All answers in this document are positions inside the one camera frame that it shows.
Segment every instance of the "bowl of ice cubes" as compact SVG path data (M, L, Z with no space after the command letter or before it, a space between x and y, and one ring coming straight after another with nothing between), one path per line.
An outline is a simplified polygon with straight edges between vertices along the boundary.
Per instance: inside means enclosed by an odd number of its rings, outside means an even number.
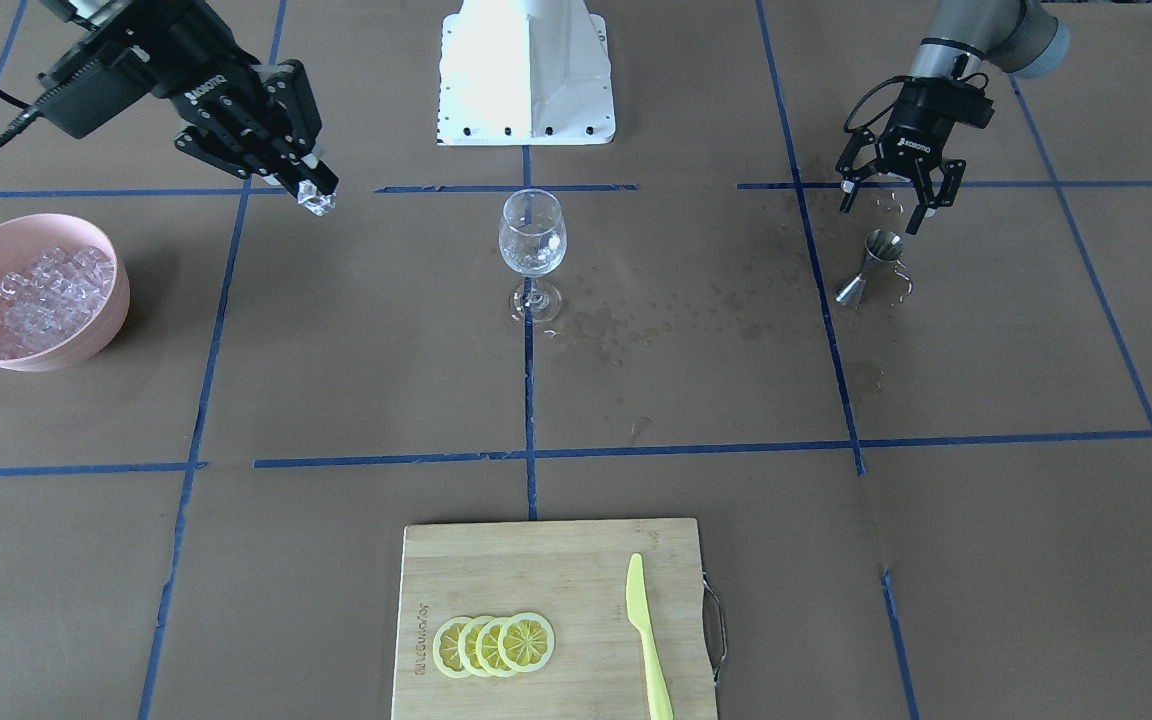
M96 225L44 213L0 225L0 367L40 372L114 340L131 288Z

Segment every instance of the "metal handle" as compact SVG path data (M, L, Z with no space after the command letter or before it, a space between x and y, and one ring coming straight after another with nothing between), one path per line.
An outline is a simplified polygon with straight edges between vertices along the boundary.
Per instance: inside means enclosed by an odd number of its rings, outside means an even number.
M713 585L708 584L708 573L700 570L700 584L705 588L705 598L712 600L714 607L718 609L718 639L721 642L721 653L719 653L718 661L713 660L713 652L708 653L710 666L714 669L714 687L718 688L718 676L722 674L723 665L727 665L727 611L723 611L723 602L719 600L718 592L714 592ZM705 649L708 650L708 624L705 626Z

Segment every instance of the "glass base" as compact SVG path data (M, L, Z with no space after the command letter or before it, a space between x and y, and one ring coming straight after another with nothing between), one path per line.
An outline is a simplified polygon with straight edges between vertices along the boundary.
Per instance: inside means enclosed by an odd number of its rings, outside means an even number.
M531 278L531 291L526 290L526 281L513 288L509 296L509 306L516 320L524 319L528 310L531 310L531 323L550 323L558 316L558 310L563 305L563 296L551 282L545 282L540 278Z

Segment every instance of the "pink bowl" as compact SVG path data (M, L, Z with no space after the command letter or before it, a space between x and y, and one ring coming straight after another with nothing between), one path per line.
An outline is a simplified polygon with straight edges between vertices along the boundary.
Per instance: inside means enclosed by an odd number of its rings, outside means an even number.
M109 297L96 316L78 328L78 332L65 339L63 342L48 350L18 357L17 359L0 359L0 367L40 372L40 370L59 370L85 361L99 353L103 347L114 340L127 319L128 302L131 300L131 287L127 281L127 270L119 259L118 252L109 243L109 237L96 225L73 215L45 213L26 215L0 225L0 279L6 273L18 272L32 259L52 247L60 247L67 252L78 252L83 247L96 247L114 260L114 286Z

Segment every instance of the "wine glass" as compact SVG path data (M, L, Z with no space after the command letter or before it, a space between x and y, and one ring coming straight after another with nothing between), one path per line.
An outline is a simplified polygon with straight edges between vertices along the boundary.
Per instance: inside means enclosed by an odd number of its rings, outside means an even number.
M524 281L509 297L518 318L531 314L531 323L548 323L562 306L558 288L540 279L562 263L567 255L567 222L558 197L526 188L503 202L500 213L500 258Z

